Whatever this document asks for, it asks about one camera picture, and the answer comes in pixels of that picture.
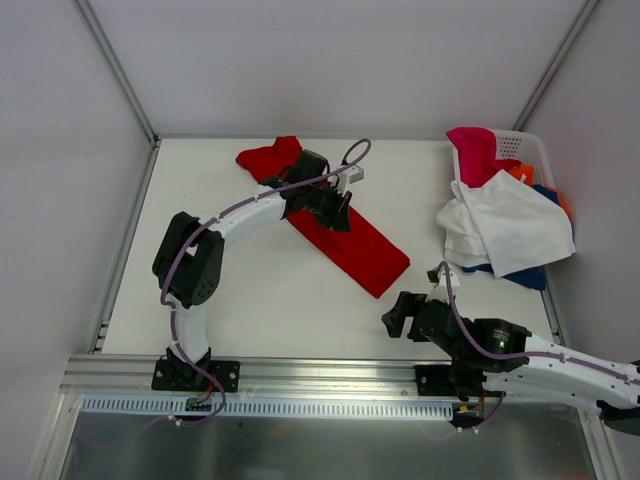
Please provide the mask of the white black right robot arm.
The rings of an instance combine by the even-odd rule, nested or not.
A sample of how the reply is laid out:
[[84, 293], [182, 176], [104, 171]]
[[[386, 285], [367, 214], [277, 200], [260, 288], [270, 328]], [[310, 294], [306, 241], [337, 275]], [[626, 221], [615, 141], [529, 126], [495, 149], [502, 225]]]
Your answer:
[[456, 317], [451, 306], [403, 291], [381, 321], [391, 338], [444, 351], [444, 364], [415, 367], [421, 396], [461, 401], [501, 394], [569, 405], [596, 415], [612, 430], [639, 433], [639, 365], [597, 359], [499, 318]]

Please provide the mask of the red t shirt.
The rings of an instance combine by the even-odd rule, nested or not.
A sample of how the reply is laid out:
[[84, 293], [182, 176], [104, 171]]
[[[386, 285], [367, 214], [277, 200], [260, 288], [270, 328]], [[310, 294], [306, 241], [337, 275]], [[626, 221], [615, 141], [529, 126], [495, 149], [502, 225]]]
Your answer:
[[[278, 137], [271, 146], [239, 153], [236, 163], [260, 183], [293, 166], [301, 152], [296, 137]], [[408, 269], [410, 259], [354, 208], [349, 209], [349, 220], [351, 230], [344, 233], [326, 229], [306, 211], [288, 218], [335, 265], [370, 295], [379, 298]]]

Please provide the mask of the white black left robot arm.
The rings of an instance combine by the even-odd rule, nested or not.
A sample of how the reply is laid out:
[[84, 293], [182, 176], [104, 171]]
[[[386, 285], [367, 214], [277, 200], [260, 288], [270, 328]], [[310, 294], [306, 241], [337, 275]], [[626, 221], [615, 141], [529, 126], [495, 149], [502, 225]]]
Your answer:
[[217, 290], [223, 256], [255, 230], [299, 212], [333, 232], [351, 229], [351, 184], [363, 179], [355, 162], [331, 172], [321, 155], [303, 151], [291, 167], [260, 182], [251, 197], [207, 222], [186, 212], [170, 221], [152, 265], [161, 303], [170, 309], [170, 344], [155, 364], [156, 391], [213, 390], [221, 367], [211, 359], [208, 302]]

